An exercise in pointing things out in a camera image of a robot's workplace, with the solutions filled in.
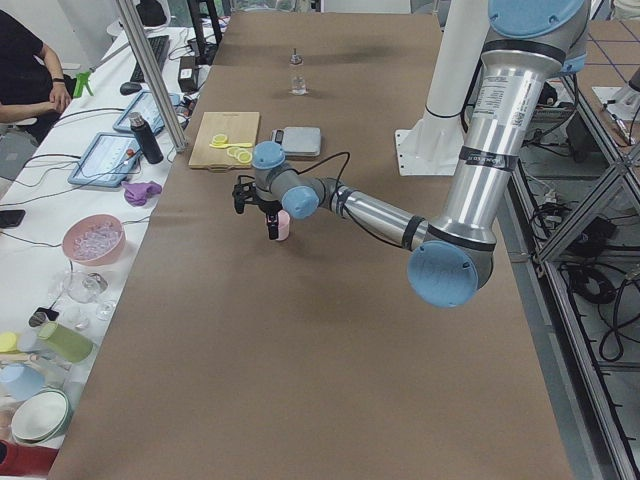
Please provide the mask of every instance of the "purple cloth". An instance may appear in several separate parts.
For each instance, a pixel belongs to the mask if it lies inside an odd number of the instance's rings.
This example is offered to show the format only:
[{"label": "purple cloth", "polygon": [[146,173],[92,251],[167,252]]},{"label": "purple cloth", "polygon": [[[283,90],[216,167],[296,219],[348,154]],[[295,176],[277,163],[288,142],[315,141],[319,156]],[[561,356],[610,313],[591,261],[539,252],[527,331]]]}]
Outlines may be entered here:
[{"label": "purple cloth", "polygon": [[122,182],[124,198],[134,207],[141,207],[153,195],[162,193],[162,187],[156,182],[129,183]]}]

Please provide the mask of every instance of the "green cup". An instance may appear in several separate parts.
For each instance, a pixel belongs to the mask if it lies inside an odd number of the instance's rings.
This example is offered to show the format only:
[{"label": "green cup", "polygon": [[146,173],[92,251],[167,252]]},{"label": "green cup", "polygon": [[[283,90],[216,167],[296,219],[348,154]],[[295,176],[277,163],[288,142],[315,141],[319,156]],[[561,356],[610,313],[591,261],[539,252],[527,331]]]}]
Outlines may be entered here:
[{"label": "green cup", "polygon": [[56,322],[45,323],[38,332],[38,338],[51,350],[72,363],[81,362],[93,350],[91,340]]}]

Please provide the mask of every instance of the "black water bottle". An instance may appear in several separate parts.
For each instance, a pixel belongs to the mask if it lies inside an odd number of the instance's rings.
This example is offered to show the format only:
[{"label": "black water bottle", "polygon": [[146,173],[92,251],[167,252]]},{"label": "black water bottle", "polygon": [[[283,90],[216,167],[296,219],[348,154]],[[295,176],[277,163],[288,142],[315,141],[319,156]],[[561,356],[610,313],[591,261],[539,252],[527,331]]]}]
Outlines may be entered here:
[{"label": "black water bottle", "polygon": [[138,112],[131,112],[129,114],[129,121],[131,122],[131,131],[140,145],[143,155],[147,158],[149,163],[160,163],[164,158],[156,136],[151,131],[149,122],[147,122],[142,115]]}]

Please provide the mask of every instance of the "black phone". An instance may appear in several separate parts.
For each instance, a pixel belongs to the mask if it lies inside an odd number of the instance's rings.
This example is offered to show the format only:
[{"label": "black phone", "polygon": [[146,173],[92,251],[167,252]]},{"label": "black phone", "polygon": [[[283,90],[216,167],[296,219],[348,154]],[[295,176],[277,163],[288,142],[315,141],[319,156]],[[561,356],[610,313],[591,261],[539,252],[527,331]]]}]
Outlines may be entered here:
[{"label": "black phone", "polygon": [[13,228],[22,223],[24,210],[2,210],[0,211],[0,228]]}]

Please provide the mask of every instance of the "robotic arm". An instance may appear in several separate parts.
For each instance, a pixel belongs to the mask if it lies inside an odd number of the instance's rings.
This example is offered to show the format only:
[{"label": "robotic arm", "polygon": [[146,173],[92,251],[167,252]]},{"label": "robotic arm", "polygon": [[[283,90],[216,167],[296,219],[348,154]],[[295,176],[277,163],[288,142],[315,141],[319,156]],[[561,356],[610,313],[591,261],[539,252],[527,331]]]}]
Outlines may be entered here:
[{"label": "robotic arm", "polygon": [[412,251],[411,286],[439,307],[467,302],[491,276],[498,204],[545,80],[584,64],[587,0],[490,0],[484,75],[444,209],[428,222],[334,179],[306,178],[274,142],[254,151],[255,182],[234,189],[236,211],[257,204],[277,236],[281,208],[293,218],[320,206]]}]

